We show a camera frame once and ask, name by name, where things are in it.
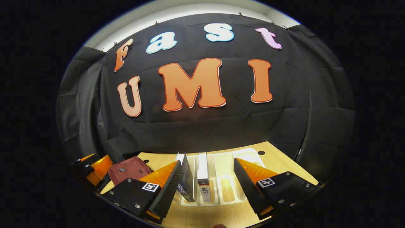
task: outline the book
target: book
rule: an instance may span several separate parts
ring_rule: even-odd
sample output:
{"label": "book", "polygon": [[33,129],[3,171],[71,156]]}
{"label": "book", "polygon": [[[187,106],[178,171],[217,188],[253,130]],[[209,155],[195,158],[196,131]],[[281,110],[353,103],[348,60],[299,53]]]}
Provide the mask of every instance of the book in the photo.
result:
{"label": "book", "polygon": [[177,154],[176,160],[181,162],[181,179],[177,190],[189,202],[194,202],[193,198],[193,173],[191,172],[190,165],[188,164],[187,156]]}
{"label": "book", "polygon": [[205,203],[211,202],[209,186],[207,153],[198,153],[197,182],[200,188],[202,199]]}

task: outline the white book holder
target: white book holder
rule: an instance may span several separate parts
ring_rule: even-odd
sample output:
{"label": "white book holder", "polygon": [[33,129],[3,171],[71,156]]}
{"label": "white book holder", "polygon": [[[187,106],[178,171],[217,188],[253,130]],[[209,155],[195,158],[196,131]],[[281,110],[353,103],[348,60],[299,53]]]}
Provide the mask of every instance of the white book holder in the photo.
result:
{"label": "white book holder", "polygon": [[[175,161],[182,161],[184,154],[177,154]],[[204,203],[197,183],[198,155],[186,155],[190,170],[193,173],[193,198],[195,202],[187,202],[184,197],[176,191],[173,200],[181,206],[219,206],[234,204],[246,201],[242,187],[233,172],[234,158],[240,158],[265,168],[257,151],[253,148],[246,148],[225,153],[207,154],[208,176],[210,181],[211,199],[213,202]]]}

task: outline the orange letter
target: orange letter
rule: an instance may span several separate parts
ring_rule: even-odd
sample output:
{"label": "orange letter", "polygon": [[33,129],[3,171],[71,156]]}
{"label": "orange letter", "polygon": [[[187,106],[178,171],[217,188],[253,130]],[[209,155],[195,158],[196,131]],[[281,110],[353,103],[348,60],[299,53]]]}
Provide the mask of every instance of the orange letter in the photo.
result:
{"label": "orange letter", "polygon": [[180,94],[185,104],[192,108],[201,88],[201,99],[198,104],[203,108],[219,107],[226,104],[226,99],[221,94],[219,68],[222,61],[217,58],[205,58],[198,62],[191,78],[177,63],[171,63],[159,68],[163,76],[164,89],[166,90],[166,104],[163,109],[167,112],[178,111],[183,104],[177,100],[176,91]]}
{"label": "orange letter", "polygon": [[254,94],[250,98],[254,103],[269,102],[273,99],[269,88],[270,63],[260,59],[252,59],[247,62],[253,68]]}
{"label": "orange letter", "polygon": [[128,104],[128,98],[126,95],[126,83],[123,82],[118,85],[117,90],[119,93],[119,98],[121,99],[121,105],[122,108],[124,109],[124,112],[129,115],[129,116],[139,116],[141,113],[142,105],[141,105],[141,99],[139,97],[139,89],[138,89],[138,82],[139,82],[139,76],[135,76],[131,79],[129,79],[129,85],[132,88],[132,94],[134,96],[134,106],[131,107]]}
{"label": "orange letter", "polygon": [[124,61],[122,58],[125,58],[128,53],[128,46],[132,44],[132,39],[129,39],[122,47],[117,50],[117,62],[115,64],[114,72],[117,72],[123,65]]}

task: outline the table surface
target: table surface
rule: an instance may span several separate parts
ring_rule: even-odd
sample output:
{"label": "table surface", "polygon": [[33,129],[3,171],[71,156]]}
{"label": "table surface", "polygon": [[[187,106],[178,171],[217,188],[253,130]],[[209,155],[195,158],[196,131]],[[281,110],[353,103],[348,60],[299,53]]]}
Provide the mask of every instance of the table surface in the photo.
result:
{"label": "table surface", "polygon": [[[245,148],[264,151],[265,154],[260,155],[263,164],[266,168],[276,173],[290,171],[314,185],[318,184],[318,181],[313,176],[269,142],[262,142],[228,150],[212,151],[207,154],[224,153]],[[198,155],[198,153],[187,154],[187,156],[191,155]],[[147,165],[152,170],[158,170],[159,168],[172,163],[176,159],[176,156],[177,154],[156,153],[140,153],[138,155],[142,160],[149,160]],[[109,191],[113,187],[113,182],[110,181],[101,191],[101,194]],[[167,228],[211,228],[215,224],[222,223],[227,228],[241,228],[252,226],[266,219],[259,220],[248,201],[220,206],[181,206],[177,202],[172,201],[167,216],[163,219],[160,226]]]}

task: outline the bag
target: bag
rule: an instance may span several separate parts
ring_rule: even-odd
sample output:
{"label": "bag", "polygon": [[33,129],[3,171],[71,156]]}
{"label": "bag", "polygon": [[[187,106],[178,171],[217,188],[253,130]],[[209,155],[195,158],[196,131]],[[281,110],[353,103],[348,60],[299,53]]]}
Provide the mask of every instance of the bag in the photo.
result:
{"label": "bag", "polygon": [[151,169],[139,157],[132,157],[120,163],[114,164],[108,170],[108,175],[113,181],[114,186],[117,186],[127,178],[139,180],[142,177],[151,173]]}

